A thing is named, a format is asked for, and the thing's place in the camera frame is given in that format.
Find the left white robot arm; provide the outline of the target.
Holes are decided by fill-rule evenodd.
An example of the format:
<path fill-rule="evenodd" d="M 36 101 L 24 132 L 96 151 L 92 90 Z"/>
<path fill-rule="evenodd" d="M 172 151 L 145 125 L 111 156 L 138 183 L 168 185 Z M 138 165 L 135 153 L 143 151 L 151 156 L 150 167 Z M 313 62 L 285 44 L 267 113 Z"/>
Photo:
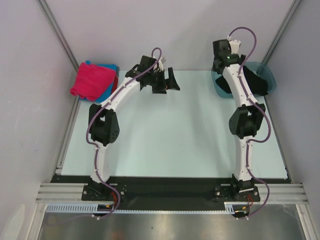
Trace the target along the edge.
<path fill-rule="evenodd" d="M 111 193 L 111 188 L 104 184 L 110 178 L 105 153 L 120 134 L 117 111 L 144 87 L 150 86 L 153 94 L 166 94 L 168 90 L 180 90 L 173 68 L 168 68 L 166 78 L 161 60 L 161 56 L 159 58 L 142 56 L 140 63 L 125 74 L 123 82 L 111 96 L 100 104 L 93 103 L 89 108 L 86 141 L 93 145 L 95 150 L 93 172 L 90 178 L 97 183 L 93 188 L 93 194 L 100 200 L 107 199 Z"/>

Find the black t shirt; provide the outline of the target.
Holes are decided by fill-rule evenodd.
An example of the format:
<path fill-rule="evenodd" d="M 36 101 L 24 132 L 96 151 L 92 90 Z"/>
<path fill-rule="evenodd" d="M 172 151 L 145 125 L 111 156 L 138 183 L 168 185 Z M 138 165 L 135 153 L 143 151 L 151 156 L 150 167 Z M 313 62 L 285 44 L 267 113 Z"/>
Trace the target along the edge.
<path fill-rule="evenodd" d="M 227 83 L 226 79 L 216 72 L 213 73 L 213 83 L 215 84 L 215 89 L 218 95 L 222 98 L 233 98 L 232 91 Z M 243 67 L 243 73 L 245 79 L 248 83 L 248 86 L 251 92 L 257 96 L 266 96 L 269 94 L 268 92 L 268 81 L 266 79 L 261 78 L 258 76 L 254 71 L 248 68 L 246 65 Z"/>

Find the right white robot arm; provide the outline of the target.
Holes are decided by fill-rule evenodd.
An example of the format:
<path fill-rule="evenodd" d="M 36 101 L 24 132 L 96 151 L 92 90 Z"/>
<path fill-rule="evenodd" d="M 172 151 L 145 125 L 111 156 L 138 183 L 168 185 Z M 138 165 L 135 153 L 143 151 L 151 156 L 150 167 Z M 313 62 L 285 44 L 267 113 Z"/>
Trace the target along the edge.
<path fill-rule="evenodd" d="M 234 135 L 236 151 L 230 194 L 235 200 L 242 201 L 254 189 L 251 167 L 253 140 L 261 128 L 266 107 L 258 103 L 250 90 L 241 69 L 246 57 L 233 51 L 239 46 L 237 40 L 214 41 L 212 70 L 226 80 L 235 101 L 236 109 L 228 122 L 229 130 Z"/>

